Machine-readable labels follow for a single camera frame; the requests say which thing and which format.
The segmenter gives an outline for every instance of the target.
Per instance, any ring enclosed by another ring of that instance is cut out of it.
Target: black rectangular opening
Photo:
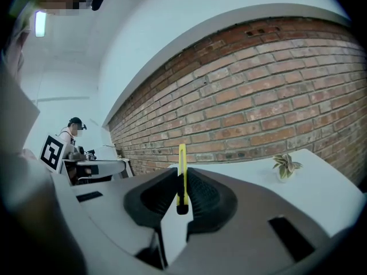
[[[315,250],[287,218],[276,217],[268,222],[296,262],[306,258]]]
[[[89,192],[89,193],[84,194],[84,195],[77,195],[76,198],[79,201],[79,203],[81,203],[81,202],[85,202],[85,201],[88,201],[90,199],[95,199],[95,198],[98,198],[98,197],[101,197],[101,196],[103,196],[103,194],[101,194],[99,191],[93,191],[93,192]]]

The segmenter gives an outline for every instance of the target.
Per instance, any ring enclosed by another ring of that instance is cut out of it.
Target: black cap
[[[81,120],[78,117],[73,117],[69,120],[70,123],[81,124]]]

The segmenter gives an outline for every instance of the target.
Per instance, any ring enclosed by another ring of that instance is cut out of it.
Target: white pot
[[[279,174],[279,168],[274,168],[274,171],[275,171],[275,175],[277,177],[277,179],[282,182],[282,183],[286,183],[288,182],[290,179],[292,179],[295,175],[296,175],[296,172],[297,170],[293,171],[293,173],[291,174],[291,176],[289,177],[284,177],[284,178],[280,178],[280,174]]]

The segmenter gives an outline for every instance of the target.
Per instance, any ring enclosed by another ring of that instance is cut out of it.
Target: small potted plant
[[[276,170],[276,176],[281,182],[287,182],[295,175],[296,169],[300,169],[302,167],[301,163],[293,162],[292,157],[288,154],[275,155],[273,159],[276,161],[273,169],[279,166],[278,170]]]

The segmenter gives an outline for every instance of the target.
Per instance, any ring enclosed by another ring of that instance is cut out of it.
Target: white desk
[[[303,149],[290,153],[303,164],[287,183],[277,180],[272,158],[221,164],[188,164],[266,187],[309,215],[333,236],[353,225],[365,202],[363,193],[344,175],[324,160]]]

